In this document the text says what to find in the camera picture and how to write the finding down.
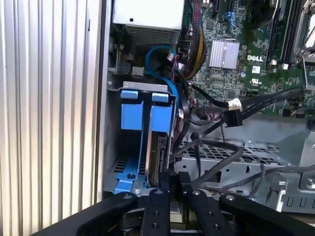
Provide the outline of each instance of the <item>black cable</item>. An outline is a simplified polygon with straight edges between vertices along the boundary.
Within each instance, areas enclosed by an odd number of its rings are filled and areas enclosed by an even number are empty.
[[[264,164],[261,164],[260,165],[260,168],[261,168],[261,175],[260,175],[260,180],[258,182],[258,184],[254,187],[254,189],[252,190],[252,192],[246,196],[247,198],[253,198],[255,196],[255,194],[258,192],[258,190],[260,189],[261,185],[262,185],[262,182],[264,181],[265,179],[265,176],[266,176],[266,171],[265,171],[265,165]]]
[[[206,129],[205,131],[203,131],[200,135],[199,138],[204,138],[206,137],[208,134],[212,133],[214,130],[216,130],[217,128],[219,128],[222,124],[224,124],[224,118],[221,118],[217,123],[215,123],[214,125],[212,125],[210,128]]]
[[[223,130],[223,124],[220,125],[220,128],[221,128],[221,133],[222,133],[222,139],[223,139],[223,142],[225,143],[225,135],[224,135],[224,130]]]
[[[222,161],[217,163],[215,166],[213,166],[209,171],[207,171],[205,174],[203,174],[201,177],[192,181],[192,186],[195,188],[200,187],[201,184],[208,181],[217,172],[222,170],[224,167],[226,167],[227,165],[229,165],[233,161],[236,161],[237,159],[239,159],[243,155],[243,150],[234,144],[215,142],[215,141],[210,141],[210,140],[202,140],[202,143],[205,143],[205,144],[217,147],[217,148],[223,148],[223,149],[228,149],[228,150],[234,151],[234,154],[223,159]]]
[[[179,133],[177,139],[174,142],[173,150],[176,150],[180,146],[180,144],[182,143],[185,135],[187,134],[187,132],[189,130],[189,126],[190,126],[190,111],[189,111],[187,98],[180,88],[177,88],[177,91],[178,91],[178,96],[179,96],[179,100],[181,103],[181,108],[182,108],[183,113],[184,113],[184,118],[183,118],[184,124],[183,124],[182,131]]]
[[[178,76],[180,81],[182,82],[181,87],[184,88],[184,94],[185,94],[186,98],[188,99],[189,89],[188,89],[188,82],[187,82],[186,77],[178,68],[175,68],[175,75]]]
[[[197,92],[199,92],[202,96],[204,96],[207,100],[209,100],[209,102],[211,102],[213,105],[217,107],[228,108],[227,102],[221,102],[221,101],[215,100],[213,97],[211,97],[209,94],[207,94],[204,90],[197,87],[196,85],[191,84],[191,87]]]
[[[227,166],[231,162],[240,158],[243,154],[243,150],[234,144],[217,142],[217,141],[207,140],[207,139],[197,139],[197,140],[194,140],[194,141],[190,142],[189,144],[185,145],[184,147],[178,149],[174,153],[172,153],[172,155],[170,156],[170,161],[174,160],[177,156],[179,156],[180,154],[182,154],[183,152],[185,152],[189,148],[191,148],[195,145],[198,145],[198,144],[207,144],[209,146],[213,146],[216,148],[228,149],[228,150],[234,151],[235,153],[232,154],[230,157],[225,158],[222,161],[220,161],[218,164],[213,166],[207,173],[202,175],[200,178],[194,180],[192,183],[194,186],[197,186],[197,187],[199,187],[203,182],[207,181],[212,176],[214,176],[222,168],[224,168],[225,166]]]
[[[212,121],[209,121],[209,120],[194,120],[192,118],[192,112],[193,110],[196,109],[196,108],[191,108],[190,109],[190,122],[194,125],[197,125],[197,126],[205,126],[207,124],[210,124]]]
[[[284,90],[282,91],[282,93],[276,93],[275,95],[273,94],[273,96],[265,96],[266,100],[263,102],[260,102],[259,104],[255,104],[252,105],[250,107],[248,107],[247,109],[242,111],[242,120],[247,119],[248,117],[256,114],[257,112],[259,112],[261,109],[264,109],[270,105],[272,105],[273,103],[285,100],[285,99],[289,99],[291,97],[295,97],[298,96],[300,94],[303,93],[303,89],[302,88],[294,88],[294,89],[289,89],[289,90]],[[207,130],[203,131],[200,135],[199,138],[204,138],[205,136],[207,136],[208,134],[212,133],[215,129],[219,128],[221,124],[224,124],[224,119],[221,118],[221,120],[217,123],[215,123],[214,125],[212,125],[210,128],[208,128]]]
[[[310,171],[315,171],[315,165],[308,166],[308,167],[277,167],[277,168],[272,168],[272,169],[266,170],[266,174],[265,175],[271,174],[273,172],[302,174],[302,173],[310,172]],[[225,185],[225,186],[223,186],[222,188],[219,188],[219,189],[211,188],[211,190],[226,191],[226,190],[231,189],[231,188],[236,188],[236,187],[248,184],[248,183],[254,181],[255,179],[259,178],[260,176],[261,176],[261,172],[255,174],[255,175],[253,175],[251,177],[248,177],[246,179],[243,179],[241,181]]]
[[[197,126],[205,126],[211,123],[211,121],[208,121],[208,120],[194,120],[191,116],[190,116],[190,122]]]
[[[192,133],[191,139],[198,140],[199,139],[199,134],[198,133]],[[194,152],[196,156],[196,162],[197,162],[197,167],[198,167],[198,177],[201,175],[201,159],[200,159],[200,151],[199,151],[199,144],[196,144],[194,147]]]

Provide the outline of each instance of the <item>gray cable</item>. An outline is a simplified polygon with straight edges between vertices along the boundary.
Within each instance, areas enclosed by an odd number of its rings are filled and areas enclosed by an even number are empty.
[[[261,164],[260,165],[261,168],[261,176],[260,176],[260,180],[258,182],[258,184],[254,187],[254,189],[252,190],[252,192],[247,196],[247,198],[253,198],[255,196],[255,194],[258,192],[258,190],[260,189],[262,182],[265,179],[266,176],[266,171],[265,171],[265,165]]]

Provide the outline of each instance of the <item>heatsink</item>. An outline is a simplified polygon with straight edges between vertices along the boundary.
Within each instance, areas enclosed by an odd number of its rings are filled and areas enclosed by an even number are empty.
[[[239,42],[214,40],[210,54],[209,67],[236,69]]]

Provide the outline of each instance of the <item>blue plastic tab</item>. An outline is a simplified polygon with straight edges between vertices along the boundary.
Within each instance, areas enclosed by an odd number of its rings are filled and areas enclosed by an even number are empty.
[[[168,102],[168,94],[167,93],[152,93],[152,101],[154,102]]]
[[[151,130],[164,133],[170,132],[172,122],[172,110],[172,105],[170,107],[152,106]]]
[[[120,94],[120,98],[138,99],[138,91],[122,90],[122,93]]]
[[[142,130],[143,102],[122,104],[122,129]]]

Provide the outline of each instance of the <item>cable bundle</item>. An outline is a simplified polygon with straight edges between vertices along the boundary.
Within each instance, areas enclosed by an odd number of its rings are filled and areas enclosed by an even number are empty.
[[[183,74],[187,80],[190,80],[202,67],[206,59],[207,48],[200,3],[197,0],[191,0],[190,6],[186,9],[185,14],[186,17],[189,17],[192,25],[192,36],[189,48],[189,59],[187,64],[183,67]]]

